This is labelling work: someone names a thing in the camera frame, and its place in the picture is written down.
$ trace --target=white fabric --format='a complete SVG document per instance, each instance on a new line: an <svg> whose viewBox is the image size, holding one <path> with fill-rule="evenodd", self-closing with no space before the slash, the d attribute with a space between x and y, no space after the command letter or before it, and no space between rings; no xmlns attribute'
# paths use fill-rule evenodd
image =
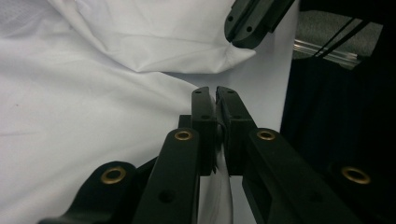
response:
<svg viewBox="0 0 396 224"><path fill-rule="evenodd" d="M254 55L225 39L230 0L49 1L97 49L137 72L218 73Z"/></svg>
<svg viewBox="0 0 396 224"><path fill-rule="evenodd" d="M129 38L118 39L122 29L128 35L134 30L122 19L131 17L126 8L133 1L114 1L114 5L113 1L50 2L62 15L44 0L0 1L0 223L37 223L43 217L57 217L98 166L109 161L139 166L157 156L166 134L176 128L178 115L190 113L191 92L197 86L209 86L212 91L217 85L235 89L259 126L279 129L296 5L276 33L257 48L258 55L241 63L254 52L224 45L219 27L230 1L166 1L169 5L142 1L137 5L140 9L135 13L149 13L146 3L156 8L152 12L156 14L160 4L166 20L160 16L152 30L140 27L147 21L135 29L148 35L190 34L182 37L197 37L198 42L201 38L213 51L200 51L201 45L190 45L183 38L163 47L149 38L140 39L139 45ZM112 13L116 22L101 26L105 22L89 8L104 11L103 18ZM195 21L187 14L196 10L210 13L198 15ZM157 29L161 28L157 22L163 21L163 28L169 30ZM172 26L172 22L181 25ZM226 63L230 55L233 63ZM217 72L221 73L185 74ZM255 223L240 190L233 189L232 216L221 153L218 162L216 175L201 178L199 223L232 223L233 219ZM240 187L240 179L233 177L232 182Z"/></svg>

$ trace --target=brass grommet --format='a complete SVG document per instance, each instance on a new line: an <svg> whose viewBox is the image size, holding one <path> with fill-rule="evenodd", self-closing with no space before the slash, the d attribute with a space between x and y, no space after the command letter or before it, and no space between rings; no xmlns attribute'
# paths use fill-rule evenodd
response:
<svg viewBox="0 0 396 224"><path fill-rule="evenodd" d="M110 173L117 173L114 177L113 176L109 176ZM104 184L117 184L119 183L124 177L126 176L126 171L120 167L111 167L108 168L101 176L101 180Z"/></svg>
<svg viewBox="0 0 396 224"><path fill-rule="evenodd" d="M357 184L367 185L371 183L370 176L356 167L345 166L341 169L341 173L346 179Z"/></svg>
<svg viewBox="0 0 396 224"><path fill-rule="evenodd" d="M268 131L259 131L257 132L257 136L262 140L271 141L275 139L275 135Z"/></svg>
<svg viewBox="0 0 396 224"><path fill-rule="evenodd" d="M187 132L187 131L181 131L181 132L175 133L175 138L180 141L190 140L190 139L192 139L192 133Z"/></svg>

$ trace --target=hole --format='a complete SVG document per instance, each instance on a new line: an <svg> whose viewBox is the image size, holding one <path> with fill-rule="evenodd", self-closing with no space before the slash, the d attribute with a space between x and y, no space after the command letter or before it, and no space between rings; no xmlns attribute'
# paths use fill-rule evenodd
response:
<svg viewBox="0 0 396 224"><path fill-rule="evenodd" d="M364 173L362 170L352 167L352 166L346 166L341 169L341 173L343 176L357 184L362 184L362 185L367 185L370 184L371 178L368 176L366 173Z"/></svg>
<svg viewBox="0 0 396 224"><path fill-rule="evenodd" d="M160 195L158 195L158 199L160 199L162 203L171 203L175 198L175 191L170 189L165 189L161 191Z"/></svg>
<svg viewBox="0 0 396 224"><path fill-rule="evenodd" d="M175 133L175 138L180 141L190 140L192 139L192 133L186 131L178 132Z"/></svg>
<svg viewBox="0 0 396 224"><path fill-rule="evenodd" d="M126 176L126 171L120 167L108 168L101 176L101 181L104 184L117 184Z"/></svg>
<svg viewBox="0 0 396 224"><path fill-rule="evenodd" d="M267 131L257 132L257 136L262 140L271 141L275 139L275 135L273 133Z"/></svg>

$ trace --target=black cable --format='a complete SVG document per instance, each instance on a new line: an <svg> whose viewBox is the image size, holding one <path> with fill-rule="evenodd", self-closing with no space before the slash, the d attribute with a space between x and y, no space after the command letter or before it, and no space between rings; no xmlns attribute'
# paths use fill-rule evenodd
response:
<svg viewBox="0 0 396 224"><path fill-rule="evenodd" d="M341 32L343 32L343 30L345 30L346 28L347 28L347 26L350 24L350 23L352 23L353 21L355 20L355 18L351 18L349 21L347 21L346 22L346 24L343 26L343 27L341 27L341 29L339 29L338 31L337 31L337 33L335 33L335 35L333 35L332 36L332 38L330 38L329 39L329 41L327 41L327 43L326 44L324 44L322 47L321 47L321 49L319 49L315 54L314 54L314 56L312 56L312 57L316 57L320 52L322 52L322 50L324 49L324 48L326 48Z"/></svg>
<svg viewBox="0 0 396 224"><path fill-rule="evenodd" d="M341 38L338 42L336 42L334 45L332 45L329 49L324 51L322 54L320 54L318 57L319 58L324 58L326 55L331 53L333 50L336 48L340 47L342 44L347 42L347 40L357 34L361 29L363 29L367 24L369 24L369 21L361 21L353 30L351 30L347 35L345 35L343 38Z"/></svg>

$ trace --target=cable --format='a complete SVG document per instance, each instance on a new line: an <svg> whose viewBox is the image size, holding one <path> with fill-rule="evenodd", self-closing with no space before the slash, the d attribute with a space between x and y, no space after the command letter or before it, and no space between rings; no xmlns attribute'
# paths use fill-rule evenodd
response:
<svg viewBox="0 0 396 224"><path fill-rule="evenodd" d="M332 45L329 49L324 51L322 54L320 54L318 57L319 58L324 58L326 55L331 53L333 50L336 48L340 47L342 44L347 42L347 40L357 34L361 29L363 29L367 24L369 24L369 21L361 21L353 30L351 30L347 35L345 35L343 38L341 38L338 42L336 42L334 45Z"/></svg>
<svg viewBox="0 0 396 224"><path fill-rule="evenodd" d="M324 44L315 54L314 54L314 56L312 56L312 57L316 57L320 52L322 52L322 50L324 49L324 48L326 48L341 32L343 32L346 28L347 28L347 26L350 24L350 23L352 23L353 21L355 20L355 18L351 18L349 21L347 21L346 22L346 24L343 26L343 27L341 27L341 29L339 29L338 31L337 31L337 33L335 33L335 35L333 35L332 36L332 38L330 38L329 39L329 41L327 41L327 43L326 44Z"/></svg>

